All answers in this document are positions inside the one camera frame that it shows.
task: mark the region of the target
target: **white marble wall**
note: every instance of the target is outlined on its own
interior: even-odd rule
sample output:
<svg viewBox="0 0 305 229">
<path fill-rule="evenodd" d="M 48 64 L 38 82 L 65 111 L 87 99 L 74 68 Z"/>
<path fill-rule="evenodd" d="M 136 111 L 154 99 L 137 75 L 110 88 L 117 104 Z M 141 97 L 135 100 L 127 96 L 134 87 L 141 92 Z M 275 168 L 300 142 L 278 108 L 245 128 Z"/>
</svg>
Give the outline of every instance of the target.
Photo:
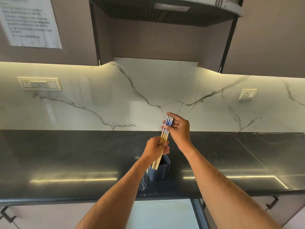
<svg viewBox="0 0 305 229">
<path fill-rule="evenodd" d="M 24 91 L 57 77 L 62 91 Z M 195 62 L 115 58 L 99 67 L 0 62 L 0 129 L 160 130 L 166 112 L 192 131 L 305 131 L 305 79 L 219 74 Z M 239 100 L 257 88 L 253 100 Z"/>
</svg>

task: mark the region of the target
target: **printed instructions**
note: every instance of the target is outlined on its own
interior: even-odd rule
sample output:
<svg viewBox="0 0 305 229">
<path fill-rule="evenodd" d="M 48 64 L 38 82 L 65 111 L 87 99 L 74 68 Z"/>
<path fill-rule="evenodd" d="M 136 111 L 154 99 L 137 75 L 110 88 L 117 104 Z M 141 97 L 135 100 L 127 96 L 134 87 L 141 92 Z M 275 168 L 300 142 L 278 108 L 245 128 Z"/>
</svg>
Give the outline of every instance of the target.
<svg viewBox="0 0 305 229">
<path fill-rule="evenodd" d="M 0 0 L 0 22 L 11 46 L 62 49 L 50 0 Z"/>
</svg>

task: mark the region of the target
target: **range hood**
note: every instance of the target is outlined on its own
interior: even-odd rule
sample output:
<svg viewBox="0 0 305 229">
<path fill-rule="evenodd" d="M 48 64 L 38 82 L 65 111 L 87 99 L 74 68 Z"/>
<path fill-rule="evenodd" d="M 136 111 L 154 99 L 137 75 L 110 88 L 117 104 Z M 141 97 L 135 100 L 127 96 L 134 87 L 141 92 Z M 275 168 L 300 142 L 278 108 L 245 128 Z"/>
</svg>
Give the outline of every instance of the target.
<svg viewBox="0 0 305 229">
<path fill-rule="evenodd" d="M 229 0 L 90 0 L 109 17 L 210 26 L 242 16 L 242 9 Z"/>
</svg>

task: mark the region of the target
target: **kitchen counter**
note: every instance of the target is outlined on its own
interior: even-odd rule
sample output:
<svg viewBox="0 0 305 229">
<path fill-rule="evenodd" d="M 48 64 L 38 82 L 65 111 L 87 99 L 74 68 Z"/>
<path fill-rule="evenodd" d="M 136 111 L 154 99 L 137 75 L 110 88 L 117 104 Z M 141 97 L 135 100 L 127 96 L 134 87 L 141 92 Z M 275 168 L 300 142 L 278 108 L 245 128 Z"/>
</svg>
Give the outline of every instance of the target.
<svg viewBox="0 0 305 229">
<path fill-rule="evenodd" d="M 0 130 L 0 204 L 98 200 L 156 131 Z M 200 198 L 171 138 L 167 180 L 143 176 L 137 200 Z M 194 146 L 251 196 L 305 193 L 305 134 L 191 132 Z"/>
</svg>

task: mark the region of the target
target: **person's right hand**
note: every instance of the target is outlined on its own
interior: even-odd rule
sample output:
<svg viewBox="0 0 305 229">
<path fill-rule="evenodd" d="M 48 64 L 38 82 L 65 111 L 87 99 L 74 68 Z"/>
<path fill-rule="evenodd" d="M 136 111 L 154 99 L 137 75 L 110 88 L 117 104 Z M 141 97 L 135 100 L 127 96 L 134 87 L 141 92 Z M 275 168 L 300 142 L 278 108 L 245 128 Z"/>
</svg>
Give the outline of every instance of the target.
<svg viewBox="0 0 305 229">
<path fill-rule="evenodd" d="M 190 139 L 189 121 L 174 113 L 168 112 L 167 115 L 174 118 L 172 126 L 165 125 L 178 148 L 184 153 L 190 146 L 193 146 Z"/>
</svg>

